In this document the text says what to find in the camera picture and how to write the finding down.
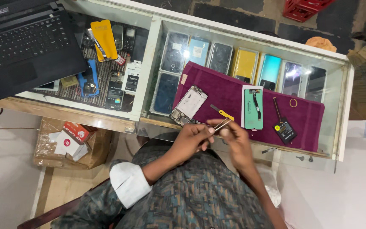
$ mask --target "laptop keyboard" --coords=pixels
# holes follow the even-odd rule
[[[69,46],[60,17],[0,34],[0,67]]]

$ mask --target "maroon cloth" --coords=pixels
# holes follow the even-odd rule
[[[184,85],[179,83],[173,108],[177,106],[189,88],[196,85],[208,95],[208,98],[193,117],[195,120],[205,123],[208,119],[224,118],[210,107],[210,104],[213,104],[234,117],[235,122],[241,125],[242,85],[249,84],[192,62],[186,65],[182,74],[186,74],[187,78]],[[286,146],[317,152],[324,104],[269,90],[263,90],[263,129],[247,130],[250,139],[285,146],[273,128],[273,125],[279,122],[273,97],[276,97],[282,117],[287,118],[297,133],[297,136],[291,141],[292,143]],[[296,107],[290,106],[291,99],[297,100]]]

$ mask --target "white sleeve cuff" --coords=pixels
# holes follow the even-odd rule
[[[118,199],[128,209],[152,190],[139,165],[122,162],[109,172]]]

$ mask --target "acer laptop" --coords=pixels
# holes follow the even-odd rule
[[[0,99],[86,69],[61,4],[0,0]]]

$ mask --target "yellow screen protector packaging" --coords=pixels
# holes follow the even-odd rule
[[[238,48],[235,51],[232,67],[232,77],[251,83],[254,80],[259,52],[245,48]]]
[[[95,39],[103,48],[107,58],[110,60],[118,59],[117,48],[115,47],[114,35],[112,34],[111,23],[109,20],[102,20],[100,22],[92,22],[91,30],[93,31]],[[96,44],[97,57],[99,62],[106,61],[103,54]]]

